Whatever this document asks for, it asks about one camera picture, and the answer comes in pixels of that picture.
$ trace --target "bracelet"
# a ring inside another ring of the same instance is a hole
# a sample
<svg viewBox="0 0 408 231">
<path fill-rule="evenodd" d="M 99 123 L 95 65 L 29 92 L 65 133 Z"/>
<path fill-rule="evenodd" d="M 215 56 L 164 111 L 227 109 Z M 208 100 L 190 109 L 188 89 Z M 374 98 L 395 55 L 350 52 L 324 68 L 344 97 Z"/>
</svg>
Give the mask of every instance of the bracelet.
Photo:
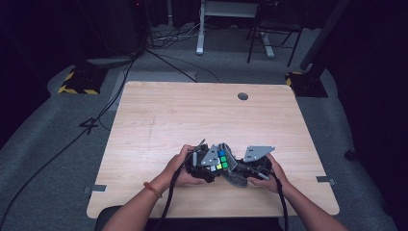
<svg viewBox="0 0 408 231">
<path fill-rule="evenodd" d="M 155 188 L 153 188 L 148 182 L 144 182 L 143 185 L 144 185 L 144 187 L 145 187 L 147 190 L 150 190 L 150 191 L 152 191 L 154 194 L 156 194 L 157 196 L 159 196 L 159 198 L 163 198 L 163 196 L 162 196 Z"/>
</svg>

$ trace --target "person's left arm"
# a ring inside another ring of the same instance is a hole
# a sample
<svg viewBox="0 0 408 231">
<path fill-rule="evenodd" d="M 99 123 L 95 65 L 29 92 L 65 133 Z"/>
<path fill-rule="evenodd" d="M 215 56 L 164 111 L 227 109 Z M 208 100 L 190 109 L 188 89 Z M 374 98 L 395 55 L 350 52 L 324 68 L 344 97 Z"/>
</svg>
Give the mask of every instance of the person's left arm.
<svg viewBox="0 0 408 231">
<path fill-rule="evenodd" d="M 194 147 L 184 145 L 180 154 L 175 155 L 162 173 L 149 183 L 153 189 L 157 190 L 158 194 L 163 194 L 170 187 L 171 177 L 177 168 L 183 164 L 190 151 L 194 151 Z M 203 182 L 202 179 L 194 178 L 188 175 L 185 169 L 182 169 L 177 178 L 176 186 L 184 184 L 198 185 Z M 111 217 L 103 230 L 143 230 L 158 199 L 159 196 L 154 192 L 143 188 Z"/>
</svg>

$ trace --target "light wood tabletop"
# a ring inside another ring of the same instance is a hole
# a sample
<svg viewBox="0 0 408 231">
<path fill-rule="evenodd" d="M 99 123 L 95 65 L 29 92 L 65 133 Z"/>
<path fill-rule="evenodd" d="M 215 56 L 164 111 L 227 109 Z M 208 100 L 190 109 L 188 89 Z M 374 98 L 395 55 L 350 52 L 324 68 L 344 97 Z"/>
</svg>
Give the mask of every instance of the light wood tabletop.
<svg viewBox="0 0 408 231">
<path fill-rule="evenodd" d="M 240 100 L 239 93 L 247 100 Z M 95 185 L 88 216 L 122 205 L 151 181 L 184 144 L 227 143 L 236 159 L 249 145 L 271 152 L 289 180 L 331 215 L 339 206 L 290 87 L 283 85 L 128 82 Z M 167 192 L 153 209 L 159 218 Z M 289 215 L 295 215 L 288 205 Z M 283 216 L 279 195 L 248 184 L 237 188 L 217 177 L 211 184 L 175 188 L 168 218 Z"/>
</svg>

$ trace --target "chair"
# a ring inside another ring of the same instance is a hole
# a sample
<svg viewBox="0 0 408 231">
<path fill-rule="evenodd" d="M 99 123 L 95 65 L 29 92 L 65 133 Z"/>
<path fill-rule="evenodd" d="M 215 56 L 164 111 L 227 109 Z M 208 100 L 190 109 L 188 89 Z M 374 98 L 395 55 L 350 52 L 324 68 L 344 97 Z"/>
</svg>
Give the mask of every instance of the chair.
<svg viewBox="0 0 408 231">
<path fill-rule="evenodd" d="M 252 33 L 251 45 L 247 63 L 249 63 L 254 45 L 254 39 L 257 32 L 285 34 L 286 38 L 281 45 L 264 44 L 264 46 L 274 46 L 281 48 L 291 48 L 292 54 L 289 58 L 287 67 L 291 65 L 294 51 L 302 35 L 303 27 L 301 26 L 301 13 L 294 7 L 293 2 L 284 0 L 266 0 L 261 2 L 257 7 L 255 20 L 252 28 L 249 30 L 246 39 Z M 283 46 L 292 33 L 297 33 L 296 42 L 294 46 Z"/>
</svg>

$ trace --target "rubik's cube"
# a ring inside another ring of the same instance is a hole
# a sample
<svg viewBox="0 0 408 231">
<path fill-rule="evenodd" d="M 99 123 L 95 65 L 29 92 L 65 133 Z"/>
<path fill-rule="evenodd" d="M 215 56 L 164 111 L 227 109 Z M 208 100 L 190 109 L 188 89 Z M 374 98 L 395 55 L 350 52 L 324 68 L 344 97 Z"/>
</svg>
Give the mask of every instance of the rubik's cube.
<svg viewBox="0 0 408 231">
<path fill-rule="evenodd" d="M 216 166 L 211 166 L 210 171 L 217 171 L 217 170 L 226 170 L 228 169 L 228 163 L 227 163 L 227 158 L 225 156 L 225 151 L 224 150 L 219 150 L 217 152 L 218 154 L 218 163 Z"/>
</svg>

